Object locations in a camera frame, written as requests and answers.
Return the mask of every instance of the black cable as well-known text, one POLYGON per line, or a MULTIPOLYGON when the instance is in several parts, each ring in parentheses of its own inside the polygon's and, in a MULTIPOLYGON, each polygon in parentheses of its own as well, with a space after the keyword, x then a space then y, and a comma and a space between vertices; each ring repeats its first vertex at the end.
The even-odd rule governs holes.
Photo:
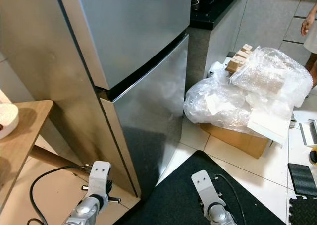
POLYGON ((40 220, 40 219, 36 219, 36 218, 32 218, 32 219, 30 219, 30 220, 27 222, 27 225, 29 225, 30 222, 32 222, 32 221, 38 222, 38 223, 41 224, 41 225, 48 225, 48 222, 46 221, 44 215, 42 214, 42 212, 40 211, 40 209, 38 208, 38 206, 36 206, 35 201, 34 201, 34 198, 33 198, 33 188, 34 188, 34 185, 36 184, 36 182, 38 182, 38 181, 39 181, 41 178, 43 178, 44 176, 46 176, 46 175, 48 175, 48 174, 51 174, 51 173, 53 173, 53 172, 55 172, 55 171, 58 171, 58 170, 61 170, 61 169, 69 169, 69 168, 81 168, 81 169, 83 169, 84 166, 73 165, 73 166, 64 166, 64 167, 52 169, 52 170, 50 170, 50 171, 48 171, 48 172, 46 172, 46 173, 40 175, 39 177, 37 177, 37 178, 33 181, 32 185, 31 185, 31 187, 30 187, 30 194, 29 194, 29 195, 30 195, 30 200, 31 200, 31 204, 32 204, 32 206, 33 206, 35 212, 39 215, 39 217, 40 217, 41 220, 40 220))
POLYGON ((239 200, 239 198, 238 198, 238 194, 237 194, 237 192, 235 191, 235 189, 233 188, 232 184, 231 184, 231 183, 229 182, 229 180, 228 180, 226 177, 224 177, 222 174, 216 174, 216 176, 219 176, 219 177, 223 178, 223 179, 227 182, 227 184, 230 186, 230 188, 231 188, 231 190, 232 190, 232 192, 233 192, 233 194, 234 194, 234 196, 236 197, 236 200, 237 200, 237 202, 238 202, 238 205, 239 205, 239 208, 240 208, 240 211, 241 211, 241 216, 242 216, 243 224, 244 224, 244 225, 247 225, 246 217, 244 216, 244 212, 243 212, 243 209, 242 209, 240 200, 239 200))

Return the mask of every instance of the wooden table leg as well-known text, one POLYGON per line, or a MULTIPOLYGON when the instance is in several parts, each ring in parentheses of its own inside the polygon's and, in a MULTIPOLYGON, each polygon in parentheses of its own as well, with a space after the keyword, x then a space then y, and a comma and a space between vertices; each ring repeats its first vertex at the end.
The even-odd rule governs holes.
MULTIPOLYGON (((76 163, 74 163, 68 159, 65 159, 64 157, 61 157, 57 154, 49 152, 48 150, 45 150, 37 145, 33 146, 32 151, 30 153, 30 156, 35 158, 35 159, 38 159, 42 162, 45 162, 45 163, 50 164, 52 166, 55 166, 55 167, 77 165, 76 163)), ((74 174, 82 175, 85 177, 89 176, 88 172, 81 170, 81 169, 70 168, 70 169, 66 169, 66 170, 71 171, 74 174)))

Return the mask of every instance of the person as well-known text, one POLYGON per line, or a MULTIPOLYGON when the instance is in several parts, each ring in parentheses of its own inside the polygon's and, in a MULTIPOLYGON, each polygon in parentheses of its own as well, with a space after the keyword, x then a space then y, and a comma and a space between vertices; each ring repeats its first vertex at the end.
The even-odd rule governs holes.
POLYGON ((317 22, 315 21, 316 13, 317 2, 307 15, 301 28, 302 35, 307 35, 307 38, 304 42, 304 47, 311 52, 305 68, 313 78, 313 87, 317 85, 317 22))

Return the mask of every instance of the wooden table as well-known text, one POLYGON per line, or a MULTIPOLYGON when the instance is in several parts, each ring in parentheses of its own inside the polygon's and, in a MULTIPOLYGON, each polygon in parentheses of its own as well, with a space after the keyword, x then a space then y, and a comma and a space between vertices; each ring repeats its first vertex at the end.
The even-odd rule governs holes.
MULTIPOLYGON (((34 145, 53 107, 53 101, 42 100, 15 105, 19 108, 19 124, 10 135, 0 140, 0 212, 29 155, 56 167, 75 165, 59 155, 34 145)), ((71 171, 87 176, 84 171, 77 169, 71 171)))

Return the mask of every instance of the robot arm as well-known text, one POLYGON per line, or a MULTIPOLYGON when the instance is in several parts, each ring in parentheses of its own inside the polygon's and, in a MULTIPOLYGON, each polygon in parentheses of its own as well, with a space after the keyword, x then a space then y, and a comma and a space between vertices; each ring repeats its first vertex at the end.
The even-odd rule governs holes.
POLYGON ((193 174, 192 181, 203 203, 204 216, 211 225, 237 225, 232 215, 225 210, 226 203, 219 198, 205 170, 193 174))
POLYGON ((64 225, 95 225, 97 215, 105 210, 108 202, 120 203, 120 199, 109 197, 112 189, 112 181, 108 180, 110 168, 109 162, 94 162, 89 175, 87 194, 64 225))

